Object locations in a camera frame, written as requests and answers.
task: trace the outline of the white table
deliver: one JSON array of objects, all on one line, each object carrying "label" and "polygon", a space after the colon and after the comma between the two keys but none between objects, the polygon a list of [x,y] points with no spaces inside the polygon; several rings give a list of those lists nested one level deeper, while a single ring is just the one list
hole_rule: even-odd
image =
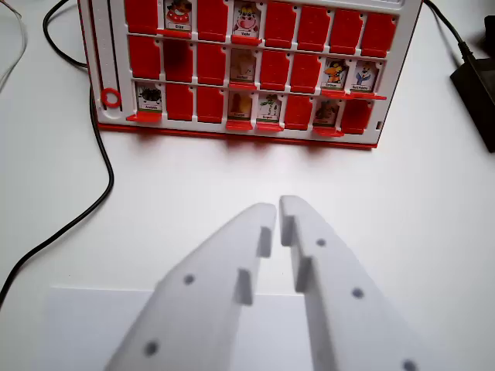
[{"label": "white table", "polygon": [[[437,3],[467,41],[495,14],[491,0]],[[29,44],[0,96],[2,282],[107,183],[90,127],[87,75],[43,37],[53,4],[13,4]],[[0,6],[0,66],[20,47],[17,27]],[[84,60],[77,7],[50,30],[62,50]],[[373,151],[104,132],[114,191],[15,281],[0,314],[0,369],[32,368],[50,286],[152,289],[234,214],[284,194],[324,215],[428,346],[464,369],[493,368],[495,157],[450,83],[454,68],[424,8]],[[278,238],[258,291],[293,292],[289,251]]]}]

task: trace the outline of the black cable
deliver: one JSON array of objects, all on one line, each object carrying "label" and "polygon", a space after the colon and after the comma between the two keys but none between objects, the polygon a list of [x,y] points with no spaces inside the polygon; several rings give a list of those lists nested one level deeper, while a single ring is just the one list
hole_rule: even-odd
[{"label": "black cable", "polygon": [[[60,49],[58,49],[55,44],[53,44],[53,41],[51,41],[50,36],[48,35],[48,31],[46,29],[46,25],[48,24],[50,20],[50,16],[63,4],[65,4],[68,0],[61,0],[58,4],[56,4],[46,15],[45,19],[43,20],[43,31],[45,31],[45,36],[47,40],[49,41],[50,45],[53,47],[53,49],[62,56],[67,62],[71,63],[72,65],[76,67],[85,67],[85,63],[77,62],[76,60],[73,60],[70,58],[67,54],[62,52]],[[100,149],[101,157],[103,158],[103,161],[105,163],[105,166],[107,167],[108,171],[108,185],[107,188],[103,191],[100,197],[86,210],[84,210],[79,216],[77,216],[74,220],[69,222],[67,225],[63,226],[59,231],[57,231],[55,234],[53,234],[50,238],[47,240],[43,241],[40,243],[38,246],[35,248],[31,249],[27,254],[25,254],[23,257],[19,259],[19,261],[15,264],[15,266],[12,268],[10,271],[7,279],[5,280],[5,283],[3,284],[2,290],[0,291],[0,310],[2,309],[3,303],[5,301],[5,298],[7,297],[7,294],[9,292],[10,287],[12,286],[12,283],[15,280],[15,277],[19,274],[20,270],[22,269],[22,266],[34,255],[36,255],[38,252],[40,252],[42,249],[45,247],[49,246],[53,241],[57,240],[59,237],[65,234],[68,230],[70,230],[73,226],[78,224],[81,220],[83,220],[86,216],[90,215],[97,207],[99,207],[100,204],[102,204],[103,201],[108,197],[110,194],[112,188],[114,187],[114,170],[111,167],[110,159],[108,158],[107,151],[105,150],[105,147],[103,145],[103,141],[101,140],[101,135],[100,135],[100,129],[98,128],[98,123],[97,123],[97,118],[96,118],[96,107],[94,104],[94,97],[93,94],[91,93],[90,89],[90,118],[91,118],[91,124],[93,126],[93,132],[94,132],[94,137],[96,138],[96,142],[98,144],[98,147]]]},{"label": "black cable", "polygon": [[423,2],[440,18],[440,20],[442,20],[442,22],[454,35],[454,37],[457,40],[457,45],[459,46],[461,54],[463,55],[463,59],[467,63],[473,65],[475,61],[473,57],[473,53],[471,52],[471,50],[469,50],[469,47],[467,46],[466,42],[464,42],[463,38],[459,35],[457,30],[454,28],[454,26],[452,26],[452,23],[449,22],[449,20],[440,11],[439,7],[436,6],[431,0],[424,0]]},{"label": "black cable", "polygon": [[74,58],[72,58],[71,56],[68,56],[67,54],[65,54],[62,50],[60,50],[58,48],[58,46],[55,45],[55,43],[53,42],[50,34],[48,33],[48,24],[50,23],[50,19],[52,18],[52,15],[57,10],[59,10],[62,5],[64,5],[68,1],[69,0],[60,0],[59,2],[57,2],[55,4],[55,6],[53,8],[51,8],[46,13],[45,18],[43,18],[43,33],[45,34],[46,41],[49,43],[49,45],[52,47],[52,49],[55,50],[55,52],[60,57],[62,57],[64,60],[66,60],[67,62],[69,62],[73,66],[80,67],[80,68],[87,68],[87,64],[86,63],[79,62],[79,61],[75,60]]}]

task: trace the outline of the red ring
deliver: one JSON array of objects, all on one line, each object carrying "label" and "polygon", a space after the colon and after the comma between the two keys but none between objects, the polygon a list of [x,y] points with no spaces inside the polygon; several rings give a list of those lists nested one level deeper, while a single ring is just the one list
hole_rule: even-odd
[{"label": "red ring", "polygon": [[[110,103],[107,99],[107,94],[108,93],[112,93],[113,95],[115,95],[117,97],[117,101],[115,103]],[[101,91],[101,100],[103,101],[103,103],[105,104],[105,106],[107,107],[110,107],[110,108],[117,108],[117,107],[120,107],[121,106],[121,94],[116,91],[116,89],[113,89],[111,87],[105,87],[102,91]]]}]

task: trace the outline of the character card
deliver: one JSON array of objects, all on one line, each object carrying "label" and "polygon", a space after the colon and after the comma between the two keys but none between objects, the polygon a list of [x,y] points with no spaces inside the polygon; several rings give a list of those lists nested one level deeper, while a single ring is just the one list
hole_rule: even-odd
[{"label": "character card", "polygon": [[162,91],[154,83],[135,83],[138,111],[162,112]]},{"label": "character card", "polygon": [[321,100],[316,108],[313,126],[335,127],[339,105],[335,100]]},{"label": "character card", "polygon": [[228,118],[236,120],[251,119],[251,95],[240,91],[231,91],[229,94]]},{"label": "character card", "polygon": [[191,30],[192,6],[187,0],[165,0],[165,25],[167,29]]},{"label": "character card", "polygon": [[266,122],[278,122],[282,102],[277,94],[260,94],[258,98],[258,120]]},{"label": "character card", "polygon": [[230,79],[232,81],[254,81],[256,58],[248,49],[232,49],[230,52]]},{"label": "character card", "polygon": [[378,68],[374,62],[358,61],[354,71],[353,83],[351,90],[372,91],[374,82],[377,79]]},{"label": "character card", "polygon": [[323,89],[343,89],[347,77],[347,66],[344,60],[326,58],[323,72]]},{"label": "character card", "polygon": [[232,35],[258,38],[261,12],[255,2],[234,2],[234,22]]}]

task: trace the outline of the white cable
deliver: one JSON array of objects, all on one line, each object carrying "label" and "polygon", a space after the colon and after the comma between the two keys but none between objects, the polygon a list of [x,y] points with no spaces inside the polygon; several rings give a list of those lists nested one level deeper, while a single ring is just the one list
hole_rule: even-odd
[{"label": "white cable", "polygon": [[7,67],[7,70],[5,70],[5,72],[2,75],[0,75],[0,93],[1,93],[3,87],[5,86],[5,83],[7,82],[7,79],[10,76],[10,73],[14,70],[15,66],[21,60],[22,56],[24,55],[24,52],[26,51],[26,47],[28,45],[28,38],[27,38],[26,27],[24,26],[24,23],[22,23],[21,20],[21,15],[12,6],[7,4],[5,0],[0,0],[0,2],[3,5],[5,5],[7,8],[9,8],[9,10],[12,13],[14,13],[15,17],[17,18],[17,22],[19,23],[19,27],[21,28],[21,34],[22,34],[22,48],[19,55],[14,60],[14,62],[9,67]]}]

